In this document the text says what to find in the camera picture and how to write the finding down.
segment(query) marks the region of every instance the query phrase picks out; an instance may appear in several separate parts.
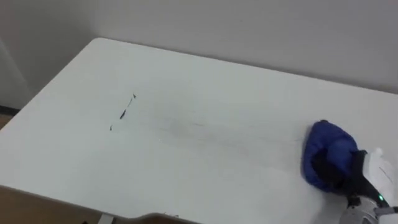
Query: smudge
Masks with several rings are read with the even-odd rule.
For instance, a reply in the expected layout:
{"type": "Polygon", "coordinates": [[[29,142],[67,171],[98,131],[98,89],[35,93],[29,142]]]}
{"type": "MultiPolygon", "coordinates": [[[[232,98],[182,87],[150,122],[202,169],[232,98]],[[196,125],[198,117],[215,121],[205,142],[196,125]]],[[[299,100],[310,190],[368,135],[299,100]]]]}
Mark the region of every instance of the smudge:
{"type": "Polygon", "coordinates": [[[122,119],[124,117],[124,115],[126,114],[126,110],[123,111],[122,115],[120,116],[119,119],[122,119]]]}
{"type": "Polygon", "coordinates": [[[131,102],[132,102],[132,98],[130,99],[130,102],[129,102],[129,104],[127,105],[127,107],[129,107],[129,106],[130,106],[131,102]]]}

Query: floor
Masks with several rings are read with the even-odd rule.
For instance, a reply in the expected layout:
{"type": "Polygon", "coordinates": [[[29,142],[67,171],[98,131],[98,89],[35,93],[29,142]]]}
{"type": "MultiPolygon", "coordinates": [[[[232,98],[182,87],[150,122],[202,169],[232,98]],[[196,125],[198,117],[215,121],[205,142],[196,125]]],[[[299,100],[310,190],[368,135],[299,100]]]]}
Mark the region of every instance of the floor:
{"type": "MultiPolygon", "coordinates": [[[[12,116],[0,114],[0,129],[12,116]]],[[[96,224],[101,213],[42,199],[0,187],[0,223],[10,224],[96,224]]],[[[114,224],[183,224],[163,216],[140,220],[117,219],[114,224]]]]}

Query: blue cloth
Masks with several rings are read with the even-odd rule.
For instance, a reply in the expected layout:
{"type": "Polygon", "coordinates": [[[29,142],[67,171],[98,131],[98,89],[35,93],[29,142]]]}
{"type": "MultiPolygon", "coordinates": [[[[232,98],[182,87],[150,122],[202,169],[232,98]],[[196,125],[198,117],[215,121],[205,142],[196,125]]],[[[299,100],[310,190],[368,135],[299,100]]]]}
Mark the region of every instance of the blue cloth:
{"type": "Polygon", "coordinates": [[[310,131],[303,154],[303,173],[307,182],[320,190],[331,192],[312,167],[312,158],[320,151],[326,151],[326,161],[334,164],[344,175],[351,173],[352,153],[358,147],[355,140],[338,126],[322,120],[316,122],[310,131]]]}

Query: white table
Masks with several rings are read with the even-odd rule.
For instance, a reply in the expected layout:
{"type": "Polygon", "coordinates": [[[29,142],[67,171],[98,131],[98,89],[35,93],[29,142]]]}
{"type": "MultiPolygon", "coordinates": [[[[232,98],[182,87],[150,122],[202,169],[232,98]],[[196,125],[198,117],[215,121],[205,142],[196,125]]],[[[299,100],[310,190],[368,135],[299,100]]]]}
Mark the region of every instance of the white table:
{"type": "Polygon", "coordinates": [[[397,95],[95,39],[1,130],[0,185],[125,218],[336,223],[345,199],[300,173],[320,119],[397,164],[397,95]]]}

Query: pen mark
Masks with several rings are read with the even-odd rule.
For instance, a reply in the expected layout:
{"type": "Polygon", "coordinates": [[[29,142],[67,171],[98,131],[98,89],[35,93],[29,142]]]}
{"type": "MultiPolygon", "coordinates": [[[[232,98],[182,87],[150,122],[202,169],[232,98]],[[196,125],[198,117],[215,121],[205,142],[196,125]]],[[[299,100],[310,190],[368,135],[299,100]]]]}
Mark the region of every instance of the pen mark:
{"type": "Polygon", "coordinates": [[[126,114],[126,110],[123,111],[122,115],[120,116],[119,119],[122,119],[124,117],[124,115],[126,114]]]}

